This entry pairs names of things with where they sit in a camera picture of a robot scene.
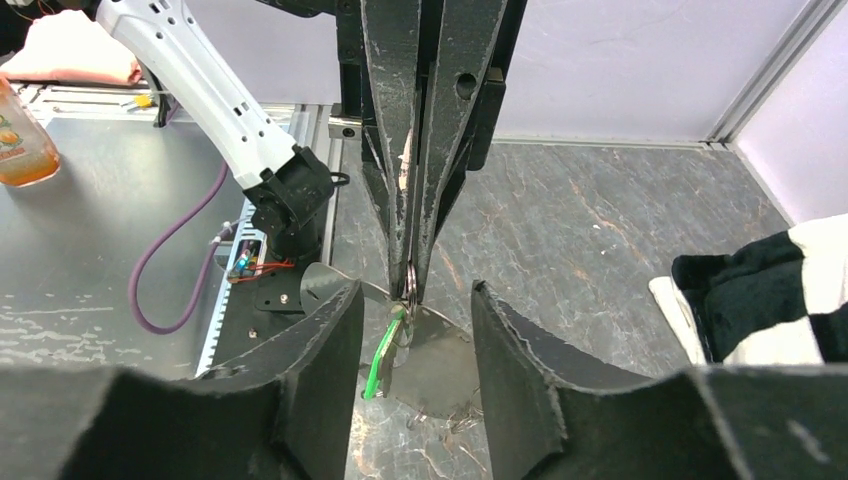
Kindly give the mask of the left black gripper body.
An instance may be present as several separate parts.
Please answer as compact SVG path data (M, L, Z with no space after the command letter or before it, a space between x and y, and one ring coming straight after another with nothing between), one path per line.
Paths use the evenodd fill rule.
M289 14L312 18L320 14L336 18L337 58L341 80L341 112L359 119L362 116L362 82L366 79L366 55L363 51L360 3L358 1L268 1L268 6ZM504 17L490 60L490 76L483 82L482 91L472 111L468 127L460 144L460 160L465 168L477 171L484 167L493 140L495 126L506 92L506 76L513 57L527 3L511 0L506 4ZM426 69L435 60L436 41L442 19L441 1L424 1L421 16L421 53L418 59L419 78L424 80Z

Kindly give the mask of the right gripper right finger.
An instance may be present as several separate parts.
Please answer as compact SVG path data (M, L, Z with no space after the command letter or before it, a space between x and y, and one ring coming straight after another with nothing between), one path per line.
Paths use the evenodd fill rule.
M713 365L652 379L556 337L483 281L471 307L497 479L847 475L843 365Z

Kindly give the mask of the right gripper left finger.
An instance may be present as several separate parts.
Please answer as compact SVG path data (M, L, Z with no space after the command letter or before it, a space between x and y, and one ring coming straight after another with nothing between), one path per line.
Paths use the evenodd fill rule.
M5 479L339 479L364 324L349 281L192 380L121 366L1 371Z

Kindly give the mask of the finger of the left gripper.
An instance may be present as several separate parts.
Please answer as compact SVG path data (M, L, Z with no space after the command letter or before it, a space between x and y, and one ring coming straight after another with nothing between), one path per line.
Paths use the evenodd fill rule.
M445 1L442 5L436 56L428 72L416 171L417 220L411 252L419 285L426 283L441 196L486 74L506 5L505 1Z
M417 57L421 7L418 1L363 1L362 30L379 172L368 175L386 234L388 290L404 296L410 252L411 163L415 139Z

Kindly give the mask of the green tag key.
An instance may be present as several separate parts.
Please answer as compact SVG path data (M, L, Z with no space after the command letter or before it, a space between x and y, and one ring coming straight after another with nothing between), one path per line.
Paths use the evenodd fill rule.
M410 314L410 309L402 304L391 307L388 327L365 375L366 383L361 393L364 400L388 395L398 351L408 348L412 340L413 328L408 320Z

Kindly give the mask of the large metal keyring plate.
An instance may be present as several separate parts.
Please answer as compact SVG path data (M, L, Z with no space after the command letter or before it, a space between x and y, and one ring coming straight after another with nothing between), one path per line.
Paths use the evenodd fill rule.
M372 352L360 363L366 380L368 365L389 324L395 304L382 288L364 282L361 289L372 304L368 313L377 315L383 331ZM432 418L460 420L482 412L478 370L471 336L441 313L420 306L408 320L413 336L408 348L398 351L389 393L392 398Z

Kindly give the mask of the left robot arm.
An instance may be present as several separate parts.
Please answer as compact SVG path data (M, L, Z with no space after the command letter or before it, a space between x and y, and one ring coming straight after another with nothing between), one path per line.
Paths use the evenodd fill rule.
M276 255L329 199L317 156L276 127L182 1L67 1L147 67L213 142ZM426 291L434 245L490 148L522 1L278 1L332 15L342 107L361 123L363 175L387 245L389 292Z

